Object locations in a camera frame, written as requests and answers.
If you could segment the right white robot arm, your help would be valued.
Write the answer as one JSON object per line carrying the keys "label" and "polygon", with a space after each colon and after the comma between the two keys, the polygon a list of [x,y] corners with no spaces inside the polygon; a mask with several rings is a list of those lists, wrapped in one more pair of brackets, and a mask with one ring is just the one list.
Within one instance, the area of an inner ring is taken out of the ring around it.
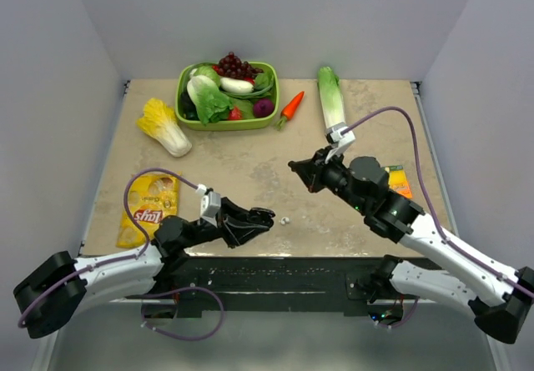
{"label": "right white robot arm", "polygon": [[445,303],[472,313],[486,335],[514,344],[533,305],[533,271],[513,268],[488,257],[450,231],[412,200],[389,187],[389,175],[373,157],[358,157],[344,165],[328,148],[310,159],[289,162],[308,190],[330,190],[355,209],[376,235],[414,250],[434,264],[425,271],[405,260],[371,281],[374,293],[395,293]]}

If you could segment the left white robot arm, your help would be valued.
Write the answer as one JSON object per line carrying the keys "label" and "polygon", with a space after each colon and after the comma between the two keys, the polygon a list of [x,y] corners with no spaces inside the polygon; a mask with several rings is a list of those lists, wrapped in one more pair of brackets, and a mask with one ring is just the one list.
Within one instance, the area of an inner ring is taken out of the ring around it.
{"label": "left white robot arm", "polygon": [[172,290],[173,272],[186,261],[186,249],[218,239],[237,248],[275,224],[272,210],[241,208],[228,198],[204,209],[194,221],[164,218],[146,248],[93,258],[72,258],[67,251],[50,256],[13,290],[19,328],[32,339],[43,338],[100,304],[149,294],[163,298]]}

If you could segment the black earbud charging case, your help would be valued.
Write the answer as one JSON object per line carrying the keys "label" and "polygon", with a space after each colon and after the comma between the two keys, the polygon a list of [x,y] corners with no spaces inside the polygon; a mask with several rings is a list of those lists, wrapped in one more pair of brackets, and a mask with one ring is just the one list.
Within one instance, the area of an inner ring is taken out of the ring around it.
{"label": "black earbud charging case", "polygon": [[271,228],[275,221],[275,212],[267,208],[251,208],[247,216],[250,223]]}

